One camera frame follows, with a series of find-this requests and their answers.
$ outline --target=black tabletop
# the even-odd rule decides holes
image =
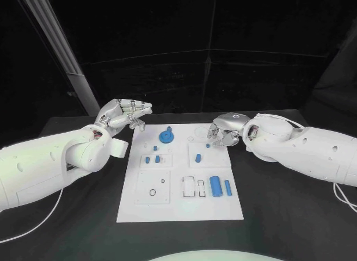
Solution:
[[[252,117],[257,112],[242,112]],[[306,124],[299,111],[268,111]],[[209,123],[221,113],[145,115],[147,124]],[[43,136],[70,131],[93,117],[54,117]],[[131,142],[124,129],[118,139]],[[244,220],[115,223],[125,158],[65,188],[49,220],[0,244],[0,260],[148,260],[192,250],[236,250],[281,260],[357,260],[357,213],[338,201],[332,184],[278,163],[261,161],[244,145],[228,148]],[[357,190],[342,186],[357,203]],[[0,240],[43,220],[59,193],[0,213]]]

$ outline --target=blue object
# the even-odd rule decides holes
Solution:
[[[225,181],[225,187],[226,187],[226,195],[231,196],[231,185],[229,185],[229,181]]]
[[[171,127],[169,126],[167,129],[160,133],[158,139],[161,143],[170,143],[174,139],[174,135],[171,133]]]
[[[202,159],[202,155],[200,155],[200,154],[196,154],[195,162],[199,163],[200,159]]]
[[[221,189],[219,177],[218,176],[210,177],[209,182],[210,182],[212,196],[221,197],[222,189]]]

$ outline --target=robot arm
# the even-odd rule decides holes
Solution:
[[[112,136],[132,129],[151,113],[151,104],[111,100],[95,123],[72,132],[21,142],[0,150],[0,210],[24,205],[65,188],[98,171],[109,158],[124,157],[127,142]]]
[[[357,138],[329,130],[297,125],[286,118],[226,113],[212,123],[223,139],[213,146],[232,146],[241,137],[245,150],[264,161],[278,162],[304,175],[357,187]]]

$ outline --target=white board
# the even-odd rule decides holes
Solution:
[[[158,134],[167,126],[174,140],[163,144]],[[117,222],[242,220],[226,147],[212,146],[213,140],[206,138],[208,128],[209,124],[173,124],[145,125],[144,132],[134,130]],[[195,162],[196,154],[202,155],[199,163]],[[210,176],[221,179],[221,197],[212,196]],[[231,184],[232,196],[226,196],[225,180]]]

